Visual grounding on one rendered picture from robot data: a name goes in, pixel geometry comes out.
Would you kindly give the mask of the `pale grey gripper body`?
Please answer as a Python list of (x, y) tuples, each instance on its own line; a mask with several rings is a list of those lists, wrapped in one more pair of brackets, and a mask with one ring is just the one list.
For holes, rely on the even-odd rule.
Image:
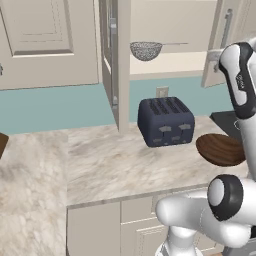
[(204, 68), (205, 71), (208, 71), (210, 69), (210, 63), (214, 62), (213, 71), (215, 73), (218, 72), (219, 60), (222, 52), (223, 52), (223, 49), (211, 49), (207, 51), (205, 68)]

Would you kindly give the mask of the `beige open cupboard door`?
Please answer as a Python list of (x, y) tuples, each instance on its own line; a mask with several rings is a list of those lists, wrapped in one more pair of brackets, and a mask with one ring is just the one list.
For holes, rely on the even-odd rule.
[[(224, 26), (226, 23), (225, 14), (228, 9), (233, 10), (233, 17), (228, 33), (226, 46), (234, 42), (256, 40), (256, 0), (218, 0), (209, 40), (208, 50), (220, 48)], [(210, 69), (203, 71), (203, 88), (224, 84), (225, 77), (218, 70), (213, 71), (214, 62), (210, 63)]]
[(121, 134), (128, 131), (131, 0), (99, 0), (102, 82)]

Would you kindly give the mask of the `beige open cupboard carcass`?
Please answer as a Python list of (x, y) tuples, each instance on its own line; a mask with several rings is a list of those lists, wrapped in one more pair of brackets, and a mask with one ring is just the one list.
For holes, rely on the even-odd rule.
[(130, 41), (153, 41), (164, 46), (149, 62), (130, 56), (130, 77), (201, 75), (216, 4), (217, 0), (131, 0)]

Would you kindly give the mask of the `metal mesh tea strainer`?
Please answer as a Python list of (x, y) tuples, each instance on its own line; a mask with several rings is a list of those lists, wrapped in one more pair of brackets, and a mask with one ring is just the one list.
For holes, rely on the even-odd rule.
[(148, 62), (157, 58), (164, 46), (165, 43), (159, 42), (131, 42), (130, 50), (137, 60)]

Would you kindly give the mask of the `brown wooden bowl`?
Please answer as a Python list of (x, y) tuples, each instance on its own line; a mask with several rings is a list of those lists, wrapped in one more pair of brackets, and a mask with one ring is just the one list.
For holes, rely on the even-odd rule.
[(196, 140), (196, 148), (205, 160), (221, 167), (236, 166), (246, 160), (242, 143), (223, 134), (200, 136)]

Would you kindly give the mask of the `black hob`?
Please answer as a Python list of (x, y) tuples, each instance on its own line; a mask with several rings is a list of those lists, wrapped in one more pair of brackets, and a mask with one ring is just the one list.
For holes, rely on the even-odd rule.
[(210, 118), (228, 136), (242, 141), (240, 127), (234, 111), (213, 112)]

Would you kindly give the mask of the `dark blue toaster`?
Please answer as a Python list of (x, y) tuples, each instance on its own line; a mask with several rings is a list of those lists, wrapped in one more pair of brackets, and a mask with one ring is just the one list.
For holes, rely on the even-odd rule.
[(177, 97), (143, 99), (139, 104), (138, 128), (148, 147), (190, 143), (195, 118)]

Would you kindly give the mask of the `beige drawer front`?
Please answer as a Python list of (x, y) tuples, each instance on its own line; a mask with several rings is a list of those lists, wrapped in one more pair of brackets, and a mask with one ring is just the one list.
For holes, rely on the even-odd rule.
[(128, 223), (155, 217), (155, 206), (157, 202), (168, 196), (205, 198), (207, 196), (207, 189), (201, 188), (196, 190), (179, 191), (123, 201), (121, 203), (121, 222)]

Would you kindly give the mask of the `plain beige base cupboard door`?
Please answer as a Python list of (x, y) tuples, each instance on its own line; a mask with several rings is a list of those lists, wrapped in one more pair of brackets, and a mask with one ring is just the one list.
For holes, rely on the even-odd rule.
[(67, 210), (69, 256), (120, 256), (120, 203), (70, 206)]

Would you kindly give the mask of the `brown wooden board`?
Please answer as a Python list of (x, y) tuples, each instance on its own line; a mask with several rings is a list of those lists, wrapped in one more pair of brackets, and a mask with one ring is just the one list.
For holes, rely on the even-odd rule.
[(6, 148), (6, 145), (8, 143), (9, 137), (3, 133), (0, 133), (0, 158), (3, 155), (3, 152)]

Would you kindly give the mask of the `beige wall socket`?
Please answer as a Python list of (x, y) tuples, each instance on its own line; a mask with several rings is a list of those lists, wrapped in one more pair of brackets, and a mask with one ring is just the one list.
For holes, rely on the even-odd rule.
[(164, 98), (167, 97), (169, 93), (168, 86), (161, 86), (156, 88), (156, 97), (157, 98)]

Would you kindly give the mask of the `beige closed wall cupboard door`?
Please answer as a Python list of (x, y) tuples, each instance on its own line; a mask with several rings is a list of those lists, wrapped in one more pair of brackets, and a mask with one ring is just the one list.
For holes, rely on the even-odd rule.
[(93, 0), (0, 0), (0, 90), (96, 84)]

